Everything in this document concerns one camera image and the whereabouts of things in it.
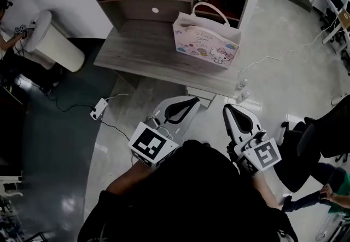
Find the bag handle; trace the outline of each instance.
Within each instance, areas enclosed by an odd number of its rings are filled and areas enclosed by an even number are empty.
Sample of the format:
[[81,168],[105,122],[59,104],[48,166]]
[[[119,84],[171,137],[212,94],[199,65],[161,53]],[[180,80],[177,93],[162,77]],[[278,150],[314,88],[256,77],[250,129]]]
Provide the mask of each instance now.
[[217,37],[219,40],[221,40],[224,43],[227,43],[227,39],[225,39],[224,37],[222,37],[221,35],[219,35],[218,33],[213,32],[212,30],[209,30],[207,28],[204,27],[200,27],[200,26],[188,26],[186,28],[186,32],[190,31],[190,30],[197,30],[197,31],[202,31],[202,32],[206,32],[208,34],[211,34],[214,37]]
[[226,18],[226,16],[218,9],[216,8],[215,6],[213,6],[212,4],[210,3],[205,3],[205,2],[199,2],[199,3],[196,3],[195,6],[193,7],[193,10],[192,10],[192,15],[196,16],[195,14],[195,9],[196,7],[198,7],[199,5],[206,5],[207,7],[210,7],[212,9],[214,9],[218,14],[220,14],[220,16],[225,20],[225,25],[228,25],[229,27],[230,26],[230,23],[228,21],[228,19]]

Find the white cylindrical table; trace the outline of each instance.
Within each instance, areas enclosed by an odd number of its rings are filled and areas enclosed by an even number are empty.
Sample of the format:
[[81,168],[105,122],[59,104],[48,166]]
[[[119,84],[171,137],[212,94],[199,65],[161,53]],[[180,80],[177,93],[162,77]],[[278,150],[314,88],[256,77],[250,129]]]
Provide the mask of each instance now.
[[80,70],[85,61],[84,53],[51,24],[51,19],[48,10],[39,13],[34,20],[36,28],[27,40],[25,50],[37,50],[71,72]]

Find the green shirt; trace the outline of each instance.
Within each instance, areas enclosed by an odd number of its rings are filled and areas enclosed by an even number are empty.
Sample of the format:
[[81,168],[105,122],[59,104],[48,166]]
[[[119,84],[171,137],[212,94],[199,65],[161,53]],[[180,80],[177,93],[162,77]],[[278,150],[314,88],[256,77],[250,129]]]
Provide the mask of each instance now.
[[[338,195],[350,195],[350,175],[348,173],[345,174],[344,181],[337,191]],[[342,215],[350,216],[350,209],[343,208],[336,203],[332,203],[328,213],[340,213]]]

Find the hello kitty bag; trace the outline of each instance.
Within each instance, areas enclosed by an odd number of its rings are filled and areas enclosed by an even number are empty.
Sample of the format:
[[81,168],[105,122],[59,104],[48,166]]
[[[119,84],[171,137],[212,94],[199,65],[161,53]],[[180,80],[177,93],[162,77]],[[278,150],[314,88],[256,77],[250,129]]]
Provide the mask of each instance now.
[[[195,15],[198,5],[207,5],[220,14],[225,24]],[[229,68],[239,50],[241,31],[232,28],[225,15],[215,6],[200,2],[191,15],[179,13],[173,24],[176,50],[193,57]]]

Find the pink bag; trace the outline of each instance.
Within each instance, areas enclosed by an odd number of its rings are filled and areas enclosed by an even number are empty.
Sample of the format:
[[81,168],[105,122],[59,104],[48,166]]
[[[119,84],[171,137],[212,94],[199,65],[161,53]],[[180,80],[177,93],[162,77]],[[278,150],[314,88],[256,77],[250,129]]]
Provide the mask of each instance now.
[[[195,8],[198,5],[207,5],[214,9],[224,18],[225,24],[196,16]],[[232,28],[225,15],[209,3],[197,3],[191,15],[180,12],[173,29],[178,52],[227,69],[239,50],[241,31]]]

